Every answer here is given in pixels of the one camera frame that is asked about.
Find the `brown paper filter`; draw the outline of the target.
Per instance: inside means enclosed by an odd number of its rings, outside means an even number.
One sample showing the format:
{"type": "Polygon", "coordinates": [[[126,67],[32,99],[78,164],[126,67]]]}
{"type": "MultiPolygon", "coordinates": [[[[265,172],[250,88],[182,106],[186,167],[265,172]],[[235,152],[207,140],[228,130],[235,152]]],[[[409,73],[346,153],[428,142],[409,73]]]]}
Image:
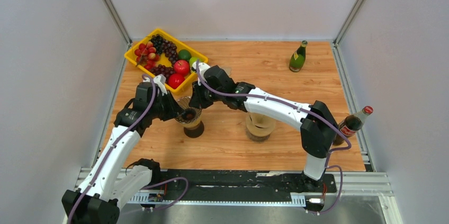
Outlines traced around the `brown paper filter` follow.
{"type": "Polygon", "coordinates": [[[224,67],[223,70],[226,72],[226,74],[227,74],[228,76],[231,75],[231,68],[230,68],[230,67],[224,67]]]}
{"type": "Polygon", "coordinates": [[[248,113],[249,124],[261,129],[274,129],[276,121],[266,115],[259,113],[248,113]]]}

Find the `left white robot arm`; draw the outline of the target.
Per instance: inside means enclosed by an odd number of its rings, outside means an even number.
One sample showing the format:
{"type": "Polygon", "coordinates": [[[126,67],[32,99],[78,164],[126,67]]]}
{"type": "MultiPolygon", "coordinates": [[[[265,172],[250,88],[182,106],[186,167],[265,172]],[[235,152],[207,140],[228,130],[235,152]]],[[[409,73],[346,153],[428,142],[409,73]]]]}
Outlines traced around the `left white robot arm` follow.
{"type": "Polygon", "coordinates": [[[118,179],[121,168],[154,119],[171,120],[182,113],[164,85],[164,77],[144,78],[136,95],[116,117],[110,138],[99,159],[75,190],[62,197],[68,223],[116,223],[120,211],[145,186],[156,189],[162,175],[149,160],[118,179]]]}

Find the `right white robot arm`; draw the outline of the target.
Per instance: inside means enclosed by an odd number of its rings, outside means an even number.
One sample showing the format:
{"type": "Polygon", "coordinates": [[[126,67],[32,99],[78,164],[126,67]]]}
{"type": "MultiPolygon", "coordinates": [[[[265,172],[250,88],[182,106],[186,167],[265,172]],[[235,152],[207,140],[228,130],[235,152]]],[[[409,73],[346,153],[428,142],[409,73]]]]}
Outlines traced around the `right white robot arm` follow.
{"type": "Polygon", "coordinates": [[[196,61],[192,67],[198,80],[192,84],[190,107],[206,109],[215,102],[222,102],[230,109],[261,114],[290,125],[300,132],[302,148],[307,153],[303,186],[315,191],[323,185],[322,175],[330,146],[338,131],[337,123],[325,103],[289,101],[252,84],[236,83],[219,66],[211,67],[196,61]]]}

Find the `clear glass ribbed dripper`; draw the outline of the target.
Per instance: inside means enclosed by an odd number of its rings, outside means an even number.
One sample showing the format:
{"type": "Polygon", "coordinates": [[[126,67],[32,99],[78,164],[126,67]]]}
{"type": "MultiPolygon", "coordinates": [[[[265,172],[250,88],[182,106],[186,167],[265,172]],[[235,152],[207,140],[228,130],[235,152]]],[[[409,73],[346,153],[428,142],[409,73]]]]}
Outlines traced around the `clear glass ribbed dripper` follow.
{"type": "Polygon", "coordinates": [[[177,100],[177,104],[182,108],[182,112],[175,120],[181,124],[196,124],[196,121],[200,119],[201,109],[190,106],[191,98],[185,96],[177,100]]]}

